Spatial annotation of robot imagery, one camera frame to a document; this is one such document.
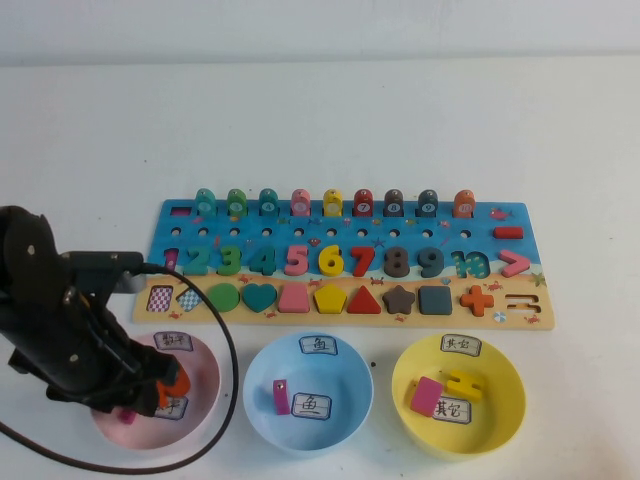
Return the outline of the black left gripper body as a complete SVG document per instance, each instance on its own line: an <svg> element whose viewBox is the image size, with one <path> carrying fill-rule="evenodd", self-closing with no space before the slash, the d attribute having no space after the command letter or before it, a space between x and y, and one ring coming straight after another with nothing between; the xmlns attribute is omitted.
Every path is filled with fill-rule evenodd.
<svg viewBox="0 0 640 480"><path fill-rule="evenodd" d="M149 380L141 378L138 342L107 309L96 317L93 306L75 289L54 310L3 296L1 334L15 347L9 365L47 383L49 399L109 413L126 408L128 391Z"/></svg>

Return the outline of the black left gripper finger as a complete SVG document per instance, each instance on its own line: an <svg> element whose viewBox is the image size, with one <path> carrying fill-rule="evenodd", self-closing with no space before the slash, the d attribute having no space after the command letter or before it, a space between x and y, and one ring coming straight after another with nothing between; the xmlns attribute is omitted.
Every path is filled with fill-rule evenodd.
<svg viewBox="0 0 640 480"><path fill-rule="evenodd" d="M141 378L174 386L179 377L179 362L175 356L162 353L150 345L136 343L135 353L141 364Z"/></svg>
<svg viewBox="0 0 640 480"><path fill-rule="evenodd" d="M158 406L159 392L156 381L143 383L128 391L127 409L146 417L154 417Z"/></svg>

